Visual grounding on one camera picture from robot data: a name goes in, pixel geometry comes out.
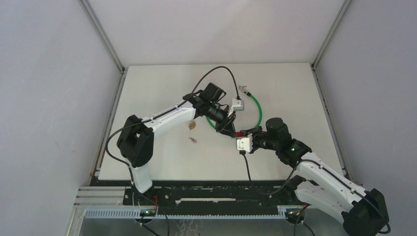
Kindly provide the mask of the brass padlock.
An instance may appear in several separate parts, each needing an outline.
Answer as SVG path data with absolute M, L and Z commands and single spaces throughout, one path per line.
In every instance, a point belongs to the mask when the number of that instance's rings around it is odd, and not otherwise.
M 188 124 L 188 128 L 189 128 L 189 130 L 194 129 L 195 127 L 196 127 L 196 123 L 195 123 L 195 121 L 191 120 L 191 121 L 189 122 L 189 124 Z

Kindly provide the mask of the red cable lock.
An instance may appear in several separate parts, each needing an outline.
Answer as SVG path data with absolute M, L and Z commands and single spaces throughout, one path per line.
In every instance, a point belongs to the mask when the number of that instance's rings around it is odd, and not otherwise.
M 249 130 L 241 130 L 236 133 L 236 137 L 248 137 L 249 135 L 260 135 L 267 133 L 261 129 L 249 129 Z

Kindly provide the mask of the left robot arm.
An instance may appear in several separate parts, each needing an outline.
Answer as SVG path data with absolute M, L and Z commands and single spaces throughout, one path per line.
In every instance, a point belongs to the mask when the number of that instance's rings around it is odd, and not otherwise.
M 152 180 L 148 162 L 153 156 L 154 140 L 171 128 L 192 121 L 198 117 L 207 117 L 215 122 L 215 131 L 231 138 L 236 137 L 234 121 L 236 112 L 244 110 L 244 101 L 237 96 L 230 105 L 222 108 L 219 101 L 226 92 L 209 83 L 205 89 L 185 95 L 175 106 L 160 114 L 138 118 L 131 115 L 120 131 L 117 147 L 125 158 L 131 184 L 136 189 L 135 199 L 142 205 L 148 205 L 154 198 Z

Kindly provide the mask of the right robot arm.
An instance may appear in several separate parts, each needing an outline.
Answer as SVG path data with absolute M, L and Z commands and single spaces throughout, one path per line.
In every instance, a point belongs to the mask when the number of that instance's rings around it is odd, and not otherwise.
M 355 184 L 325 164 L 305 143 L 292 138 L 281 118 L 266 121 L 266 130 L 256 127 L 237 132 L 237 150 L 253 154 L 258 149 L 272 150 L 292 168 L 285 183 L 295 185 L 284 191 L 286 202 L 300 201 L 318 208 L 342 224 L 350 236 L 389 234 L 389 215 L 384 195 Z

